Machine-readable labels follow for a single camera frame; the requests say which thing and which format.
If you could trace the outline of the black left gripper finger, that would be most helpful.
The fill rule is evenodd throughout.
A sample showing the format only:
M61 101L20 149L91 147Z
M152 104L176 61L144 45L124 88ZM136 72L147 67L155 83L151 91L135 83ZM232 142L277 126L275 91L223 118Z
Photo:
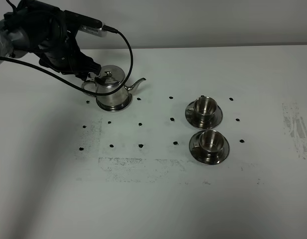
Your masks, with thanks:
M83 53L61 58L51 58L44 54L38 56L41 66L50 68L63 75L75 75L77 78L86 81L91 76L91 73L96 74L96 62Z
M91 57L82 53L79 48L71 50L69 66L76 76L88 76L90 73L98 75L102 68Z

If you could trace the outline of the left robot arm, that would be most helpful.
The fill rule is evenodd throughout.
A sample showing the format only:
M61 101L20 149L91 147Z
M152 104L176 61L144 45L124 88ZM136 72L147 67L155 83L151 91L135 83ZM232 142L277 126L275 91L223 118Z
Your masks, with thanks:
M99 74L100 64L81 52L76 35L101 22L37 0L22 0L0 20L0 56L21 58L33 53L39 64L85 81Z

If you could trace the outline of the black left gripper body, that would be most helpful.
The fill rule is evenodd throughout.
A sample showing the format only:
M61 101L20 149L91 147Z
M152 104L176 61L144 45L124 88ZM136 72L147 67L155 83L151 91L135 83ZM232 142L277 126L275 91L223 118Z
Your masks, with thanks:
M22 0L3 17L3 29L14 48L11 56L34 53L50 65L78 65L80 49L68 33L64 11L38 0Z

